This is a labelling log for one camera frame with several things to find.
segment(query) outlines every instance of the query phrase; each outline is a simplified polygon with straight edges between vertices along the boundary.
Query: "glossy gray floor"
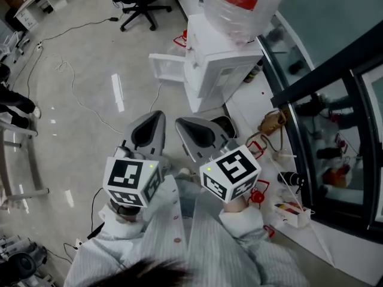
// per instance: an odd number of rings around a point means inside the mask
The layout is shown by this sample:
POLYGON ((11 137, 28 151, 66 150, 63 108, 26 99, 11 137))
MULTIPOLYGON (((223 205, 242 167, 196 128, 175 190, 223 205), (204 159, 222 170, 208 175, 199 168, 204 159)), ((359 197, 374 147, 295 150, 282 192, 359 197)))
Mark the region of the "glossy gray floor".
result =
MULTIPOLYGON (((73 73, 69 66, 56 69, 61 57, 75 72, 74 93, 79 101, 94 109, 101 118, 122 132, 127 123, 150 109, 156 98, 159 82, 149 68, 148 55, 165 53, 173 38, 182 34, 187 24, 174 0, 159 0, 171 5, 173 12, 156 11, 153 17, 158 28, 149 30, 147 19, 140 16, 120 32, 121 22, 104 22, 72 30, 59 38, 43 43, 43 51, 30 81, 30 98, 42 110, 36 122, 38 136, 27 140, 6 132, 8 141, 21 141, 21 149, 6 148, 8 174, 16 193, 32 190, 34 172, 36 186, 50 189, 50 194, 27 200, 28 211, 0 211, 0 224, 6 235, 19 234, 38 241, 49 250, 65 256, 63 243, 75 243, 90 234, 92 198, 102 186, 104 165, 113 155, 120 135, 102 124, 97 116, 82 108, 71 94, 73 73), (124 111, 119 112, 115 101, 112 76, 121 82, 124 111)), ((64 9, 49 14, 34 32, 27 57, 34 45, 43 38, 55 36, 70 27, 87 22, 99 22, 112 16, 120 17, 111 0, 72 0, 64 9)), ((39 52, 34 52, 14 90, 27 95, 28 75, 39 52)), ((23 66, 19 60, 13 68, 11 85, 23 66)), ((153 109, 166 114, 166 154, 177 167, 187 165, 174 121, 192 112, 182 84, 165 83, 153 109)), ((95 201, 95 227, 101 221, 98 210, 107 196, 101 191, 95 201)), ((50 257, 49 271, 61 285, 69 263, 50 257)))

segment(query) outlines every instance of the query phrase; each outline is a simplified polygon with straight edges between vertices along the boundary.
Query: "hand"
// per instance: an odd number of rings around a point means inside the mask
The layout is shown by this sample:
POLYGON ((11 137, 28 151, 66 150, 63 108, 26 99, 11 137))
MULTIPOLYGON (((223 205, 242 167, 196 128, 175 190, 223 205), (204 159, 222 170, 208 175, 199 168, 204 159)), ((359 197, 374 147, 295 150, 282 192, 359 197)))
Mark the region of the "hand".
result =
POLYGON ((223 209, 227 213, 239 213, 242 212, 248 206, 247 201, 243 196, 236 198, 228 203, 223 203, 223 209))

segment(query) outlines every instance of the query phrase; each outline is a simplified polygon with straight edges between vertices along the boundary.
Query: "person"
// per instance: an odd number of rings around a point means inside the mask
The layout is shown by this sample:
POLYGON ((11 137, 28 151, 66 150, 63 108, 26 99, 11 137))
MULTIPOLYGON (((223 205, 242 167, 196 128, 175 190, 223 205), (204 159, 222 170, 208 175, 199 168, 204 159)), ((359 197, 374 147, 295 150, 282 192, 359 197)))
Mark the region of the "person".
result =
POLYGON ((138 214, 109 202, 99 215, 105 225, 78 248, 64 287, 309 285, 256 207, 243 197, 222 205, 185 169, 138 214))
POLYGON ((9 106, 15 106, 25 114, 33 114, 37 119, 41 117, 41 110, 27 97, 7 89, 5 83, 8 81, 10 73, 9 67, 0 63, 0 113, 9 113, 12 125, 27 129, 29 127, 29 119, 21 117, 17 112, 10 109, 9 106))

